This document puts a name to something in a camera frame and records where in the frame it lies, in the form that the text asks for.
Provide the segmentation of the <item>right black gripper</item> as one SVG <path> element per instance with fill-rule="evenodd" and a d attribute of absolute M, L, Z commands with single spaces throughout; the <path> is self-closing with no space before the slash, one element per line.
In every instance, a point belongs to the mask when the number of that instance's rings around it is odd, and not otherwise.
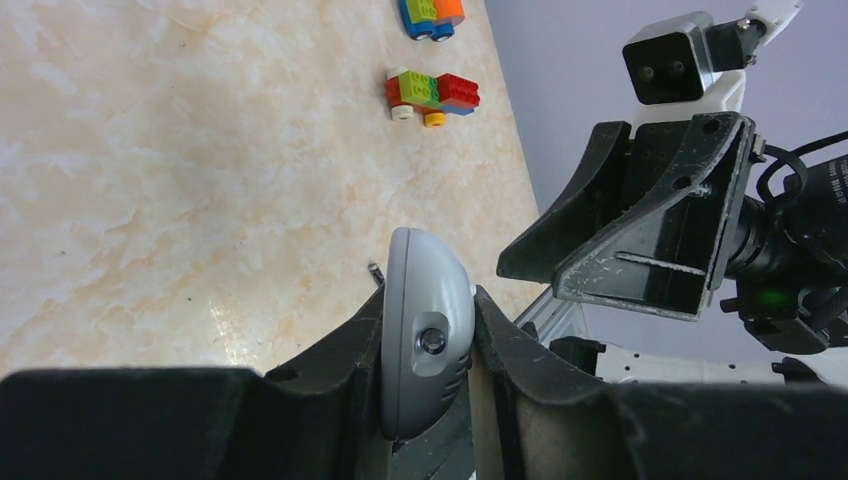
<path fill-rule="evenodd" d="M 695 321 L 723 283 L 755 123 L 735 112 L 596 124 L 566 187 L 499 255 L 557 297 Z"/>

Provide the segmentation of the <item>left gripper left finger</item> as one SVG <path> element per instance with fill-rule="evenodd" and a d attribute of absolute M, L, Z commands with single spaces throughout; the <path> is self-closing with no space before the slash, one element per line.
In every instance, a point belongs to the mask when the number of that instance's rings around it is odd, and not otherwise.
<path fill-rule="evenodd" d="M 1 383 L 5 479 L 384 479 L 383 295 L 265 374 L 26 370 Z"/>

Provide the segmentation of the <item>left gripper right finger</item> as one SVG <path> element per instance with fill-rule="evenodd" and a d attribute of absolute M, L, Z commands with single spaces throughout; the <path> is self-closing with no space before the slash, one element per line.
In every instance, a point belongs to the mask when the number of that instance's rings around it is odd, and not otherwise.
<path fill-rule="evenodd" d="M 480 479 L 843 479 L 847 392 L 823 384 L 608 384 L 483 288 L 468 375 Z"/>

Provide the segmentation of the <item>black battery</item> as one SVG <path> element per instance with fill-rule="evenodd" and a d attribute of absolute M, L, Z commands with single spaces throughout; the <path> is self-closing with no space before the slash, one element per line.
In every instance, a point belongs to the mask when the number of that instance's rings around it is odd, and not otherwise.
<path fill-rule="evenodd" d="M 378 286 L 383 286 L 385 284 L 384 274 L 376 262 L 368 264 L 368 271 Z"/>

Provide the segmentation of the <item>white remote control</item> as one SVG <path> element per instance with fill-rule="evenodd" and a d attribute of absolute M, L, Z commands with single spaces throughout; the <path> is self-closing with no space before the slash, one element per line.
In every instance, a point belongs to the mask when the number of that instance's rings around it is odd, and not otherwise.
<path fill-rule="evenodd" d="M 435 235 L 399 227 L 385 273 L 381 336 L 381 430 L 412 440 L 452 406 L 470 368 L 476 287 Z"/>

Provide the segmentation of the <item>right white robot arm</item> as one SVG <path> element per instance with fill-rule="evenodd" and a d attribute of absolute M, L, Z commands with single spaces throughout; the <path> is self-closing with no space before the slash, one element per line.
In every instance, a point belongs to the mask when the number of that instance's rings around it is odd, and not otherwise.
<path fill-rule="evenodd" d="M 767 144 L 734 113 L 596 125 L 569 184 L 501 253 L 501 277 L 550 296 L 693 322 L 720 303 L 769 367 L 655 358 L 574 341 L 610 382 L 847 384 L 847 209 L 831 192 L 847 161 L 813 167 Z"/>

